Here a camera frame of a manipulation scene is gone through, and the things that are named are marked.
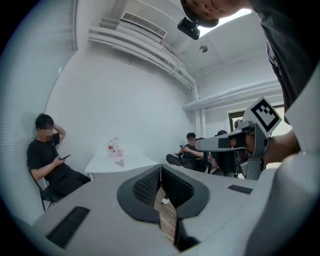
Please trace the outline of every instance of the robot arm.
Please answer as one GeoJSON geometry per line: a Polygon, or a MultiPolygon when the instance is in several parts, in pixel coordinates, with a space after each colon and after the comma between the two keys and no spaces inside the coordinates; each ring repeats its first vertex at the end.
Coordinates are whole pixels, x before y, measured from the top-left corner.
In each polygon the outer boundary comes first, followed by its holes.
{"type": "Polygon", "coordinates": [[[246,109],[242,120],[235,122],[235,131],[199,140],[196,148],[199,151],[215,152],[219,158],[219,167],[227,173],[240,174],[250,180],[257,180],[265,168],[269,138],[281,122],[279,114],[272,105],[261,97],[246,109]],[[249,152],[246,145],[246,135],[254,135],[254,150],[249,152]],[[235,139],[236,147],[230,140],[235,139]]]}

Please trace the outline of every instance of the man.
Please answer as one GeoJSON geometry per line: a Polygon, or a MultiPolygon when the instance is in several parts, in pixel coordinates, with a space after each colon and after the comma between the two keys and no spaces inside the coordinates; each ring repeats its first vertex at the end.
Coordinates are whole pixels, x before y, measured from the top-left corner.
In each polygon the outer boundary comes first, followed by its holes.
{"type": "MultiPolygon", "coordinates": [[[[286,0],[181,0],[186,15],[196,24],[213,28],[220,18],[230,16],[242,8],[253,9],[261,19],[267,39],[267,51],[283,91],[285,111],[294,103],[308,83],[320,59],[317,8],[286,0]]],[[[253,135],[246,136],[249,152],[255,148],[253,135]]],[[[235,147],[235,139],[230,140],[235,147]]],[[[300,151],[293,132],[272,137],[265,155],[265,164],[282,162],[300,151]]]]}
{"type": "Polygon", "coordinates": [[[47,114],[37,117],[35,128],[36,139],[26,152],[27,164],[34,179],[38,181],[45,178],[56,192],[64,196],[88,183],[90,179],[87,176],[72,170],[58,155],[56,145],[63,141],[66,131],[47,114]]]}
{"type": "MultiPolygon", "coordinates": [[[[220,130],[216,135],[216,136],[220,136],[220,135],[224,135],[227,134],[227,132],[225,130],[220,130]]],[[[218,154],[217,152],[210,152],[209,154],[209,159],[212,161],[211,162],[211,166],[208,169],[208,173],[209,174],[213,174],[213,175],[218,175],[218,176],[228,176],[228,177],[234,177],[234,174],[225,174],[222,170],[220,170],[219,168],[219,158],[218,158],[218,154]]]]}
{"type": "Polygon", "coordinates": [[[166,156],[166,161],[170,165],[182,166],[187,169],[195,170],[197,168],[197,158],[203,158],[204,153],[199,152],[196,145],[196,135],[193,132],[190,132],[186,135],[188,144],[180,149],[180,154],[183,154],[182,159],[178,159],[172,154],[166,156]]]}

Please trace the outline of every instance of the air conditioner vent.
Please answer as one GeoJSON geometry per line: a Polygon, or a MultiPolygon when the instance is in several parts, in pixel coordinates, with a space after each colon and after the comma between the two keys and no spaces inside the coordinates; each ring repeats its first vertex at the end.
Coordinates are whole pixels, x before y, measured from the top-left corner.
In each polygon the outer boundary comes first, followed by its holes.
{"type": "Polygon", "coordinates": [[[152,33],[156,34],[162,39],[164,39],[168,33],[167,31],[163,30],[161,27],[158,27],[152,22],[129,12],[125,12],[120,18],[120,20],[136,24],[144,29],[151,31],[152,33]]]}

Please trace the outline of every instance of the white wall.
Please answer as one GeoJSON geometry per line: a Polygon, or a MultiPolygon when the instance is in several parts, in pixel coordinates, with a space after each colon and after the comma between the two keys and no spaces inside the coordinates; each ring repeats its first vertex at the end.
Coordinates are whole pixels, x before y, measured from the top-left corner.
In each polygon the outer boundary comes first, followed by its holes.
{"type": "Polygon", "coordinates": [[[225,65],[204,77],[198,85],[201,97],[213,95],[254,82],[277,78],[266,52],[240,62],[225,65]]]}
{"type": "Polygon", "coordinates": [[[40,1],[12,34],[0,58],[0,192],[11,214],[32,225],[44,212],[27,169],[35,120],[75,52],[73,0],[40,1]]]}
{"type": "MultiPolygon", "coordinates": [[[[256,99],[251,99],[243,102],[235,102],[234,104],[216,108],[213,110],[205,111],[205,122],[206,122],[206,137],[210,138],[215,136],[220,130],[225,130],[230,132],[230,122],[229,113],[244,111],[251,104],[255,102],[256,99]]],[[[266,99],[272,105],[283,104],[282,95],[266,97],[266,99]]]]}
{"type": "MultiPolygon", "coordinates": [[[[201,97],[206,97],[239,86],[274,78],[277,77],[269,63],[268,55],[266,52],[261,52],[251,58],[216,69],[204,78],[204,83],[198,85],[198,92],[201,97]]],[[[206,110],[206,137],[212,137],[220,130],[229,132],[229,112],[245,110],[261,96],[266,97],[273,105],[283,103],[282,95],[266,93],[235,100],[232,104],[206,110]]]]}
{"type": "Polygon", "coordinates": [[[108,47],[98,45],[74,55],[48,100],[45,112],[67,132],[59,153],[71,154],[67,164],[83,172],[117,137],[125,154],[141,152],[165,163],[193,131],[181,108],[191,92],[167,73],[110,58],[108,47]]]}

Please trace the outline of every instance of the wooden floor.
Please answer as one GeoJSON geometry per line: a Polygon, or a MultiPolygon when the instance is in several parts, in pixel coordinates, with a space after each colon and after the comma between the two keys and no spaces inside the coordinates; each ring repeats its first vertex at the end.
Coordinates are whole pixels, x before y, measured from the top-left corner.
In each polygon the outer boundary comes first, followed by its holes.
{"type": "Polygon", "coordinates": [[[170,238],[173,243],[175,239],[177,213],[171,202],[168,204],[161,204],[161,200],[166,195],[165,191],[161,187],[156,195],[154,209],[159,212],[160,226],[163,234],[170,238]]]}

